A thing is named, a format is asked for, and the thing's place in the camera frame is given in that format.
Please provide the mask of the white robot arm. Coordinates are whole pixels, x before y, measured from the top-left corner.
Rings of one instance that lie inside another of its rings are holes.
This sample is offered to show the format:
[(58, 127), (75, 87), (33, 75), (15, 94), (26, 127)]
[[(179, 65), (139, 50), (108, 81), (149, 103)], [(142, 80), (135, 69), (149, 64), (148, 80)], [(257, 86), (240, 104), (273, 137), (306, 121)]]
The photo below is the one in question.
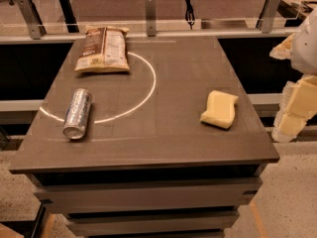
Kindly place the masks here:
[(291, 67), (302, 73), (299, 80), (288, 81), (284, 86), (273, 123), (273, 139), (286, 143), (295, 139), (317, 114), (317, 8), (296, 33), (274, 47), (269, 55), (290, 60)]

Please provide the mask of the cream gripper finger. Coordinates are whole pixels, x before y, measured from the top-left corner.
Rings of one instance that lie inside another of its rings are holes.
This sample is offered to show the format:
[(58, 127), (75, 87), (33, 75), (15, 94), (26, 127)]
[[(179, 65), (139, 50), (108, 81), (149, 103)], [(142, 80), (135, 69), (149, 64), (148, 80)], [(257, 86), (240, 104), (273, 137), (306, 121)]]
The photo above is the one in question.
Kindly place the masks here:
[(277, 59), (277, 60), (290, 60), (293, 39), (294, 39), (294, 34), (291, 34), (284, 41), (282, 41), (279, 45), (274, 47), (270, 51), (269, 55), (272, 58)]
[(303, 75), (284, 86), (271, 135), (277, 142), (295, 139), (307, 122), (317, 114), (317, 76)]

